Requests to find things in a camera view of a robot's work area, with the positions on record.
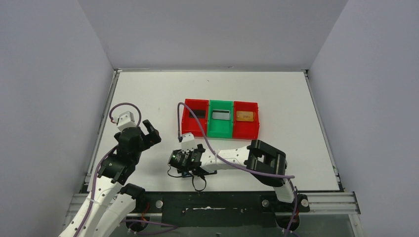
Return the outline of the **black leather card holder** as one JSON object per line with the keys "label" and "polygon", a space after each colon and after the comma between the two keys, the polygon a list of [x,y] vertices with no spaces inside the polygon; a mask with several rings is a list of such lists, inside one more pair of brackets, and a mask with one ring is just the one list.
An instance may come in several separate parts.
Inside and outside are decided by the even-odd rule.
{"label": "black leather card holder", "polygon": [[192,176],[207,176],[207,175],[215,175],[217,174],[217,171],[213,171],[213,172],[207,172],[203,169],[196,169],[196,170],[190,170],[190,171],[182,171],[180,169],[176,170],[178,174],[181,175],[182,178],[188,178],[188,177],[192,177]]}

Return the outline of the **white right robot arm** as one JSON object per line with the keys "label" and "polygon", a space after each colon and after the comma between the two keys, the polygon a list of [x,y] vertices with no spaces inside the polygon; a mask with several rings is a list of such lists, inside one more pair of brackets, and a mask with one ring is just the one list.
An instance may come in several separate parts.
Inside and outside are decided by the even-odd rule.
{"label": "white right robot arm", "polygon": [[247,172],[262,184],[272,187],[280,208],[289,211],[297,205],[297,197],[291,183],[294,176],[286,174],[287,165],[284,152],[261,140],[252,140],[241,148],[220,151],[206,149],[194,140],[183,140],[181,149],[174,150],[168,160],[168,166],[178,173],[198,177],[215,174],[219,170]]}

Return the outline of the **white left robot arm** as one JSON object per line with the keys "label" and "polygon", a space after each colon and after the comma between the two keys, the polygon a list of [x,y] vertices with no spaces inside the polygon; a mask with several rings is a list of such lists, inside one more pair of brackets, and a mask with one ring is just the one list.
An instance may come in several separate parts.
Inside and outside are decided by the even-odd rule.
{"label": "white left robot arm", "polygon": [[118,122],[117,145],[99,162],[91,191],[60,236],[108,237],[131,211],[145,207],[145,190],[126,182],[141,153],[161,142],[158,130],[147,119],[143,124],[147,134],[132,121]]}

